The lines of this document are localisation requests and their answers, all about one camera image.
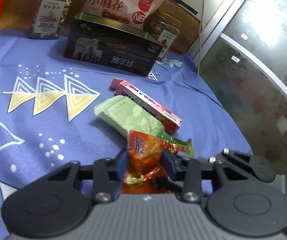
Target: jar label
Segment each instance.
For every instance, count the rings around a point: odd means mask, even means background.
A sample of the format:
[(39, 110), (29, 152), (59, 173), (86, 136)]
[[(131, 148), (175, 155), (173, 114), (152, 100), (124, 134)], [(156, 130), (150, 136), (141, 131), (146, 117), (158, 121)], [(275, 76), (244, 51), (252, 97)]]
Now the jar label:
[(42, 0), (36, 18), (34, 33), (56, 33), (66, 2)]
[(163, 30), (158, 38), (158, 41), (160, 41), (163, 45), (163, 48), (159, 54), (160, 58), (163, 58), (165, 56), (165, 54), (167, 53), (169, 47), (171, 46), (171, 44), (174, 42), (174, 40), (176, 39), (176, 35), (174, 35), (173, 33), (170, 33), (166, 30)]

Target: white cable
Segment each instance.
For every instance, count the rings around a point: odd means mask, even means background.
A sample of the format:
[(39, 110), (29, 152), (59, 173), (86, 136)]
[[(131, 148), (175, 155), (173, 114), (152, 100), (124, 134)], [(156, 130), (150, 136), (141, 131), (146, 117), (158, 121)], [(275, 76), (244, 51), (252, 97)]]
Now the white cable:
[(202, 0), (201, 19), (200, 19), (200, 25), (199, 25), (199, 59), (198, 59), (198, 66), (197, 66), (198, 74), (199, 74), (200, 59), (201, 59), (201, 27), (202, 27), (204, 9), (205, 9), (205, 0)]

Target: pink snack bag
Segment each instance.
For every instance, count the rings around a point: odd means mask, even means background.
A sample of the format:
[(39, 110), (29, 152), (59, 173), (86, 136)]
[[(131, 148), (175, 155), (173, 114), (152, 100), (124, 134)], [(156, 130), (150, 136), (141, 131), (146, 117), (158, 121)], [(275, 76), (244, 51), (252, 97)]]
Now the pink snack bag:
[(165, 127), (165, 131), (170, 135), (175, 133), (181, 126), (182, 120), (147, 94), (136, 88), (127, 80), (114, 78), (110, 85), (115, 89), (115, 95), (129, 97), (145, 111), (157, 118)]
[(142, 30), (143, 22), (164, 0), (87, 0), (82, 12), (109, 18)]

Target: green snack package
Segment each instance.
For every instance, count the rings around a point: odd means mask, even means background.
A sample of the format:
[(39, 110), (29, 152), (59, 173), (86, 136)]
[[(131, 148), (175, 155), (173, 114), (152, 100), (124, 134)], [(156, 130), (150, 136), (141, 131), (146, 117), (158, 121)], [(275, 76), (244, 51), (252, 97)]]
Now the green snack package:
[(165, 133), (163, 124), (148, 114), (130, 98), (115, 96), (94, 107), (94, 114), (116, 129), (123, 137), (130, 130), (160, 137)]
[(185, 152), (189, 154), (191, 157), (195, 157), (195, 152), (193, 151), (192, 141), (188, 139), (186, 142), (181, 141), (171, 135), (163, 134), (160, 136), (160, 139), (170, 142), (171, 144), (182, 145), (185, 147)]

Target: red circle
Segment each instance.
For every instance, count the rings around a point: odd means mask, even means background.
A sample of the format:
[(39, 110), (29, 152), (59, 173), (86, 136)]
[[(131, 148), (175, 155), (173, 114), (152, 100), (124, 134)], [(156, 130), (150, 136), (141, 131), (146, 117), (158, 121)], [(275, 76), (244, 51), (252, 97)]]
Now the red circle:
[(143, 24), (146, 19), (146, 15), (142, 11), (136, 11), (132, 15), (132, 21), (135, 24)]

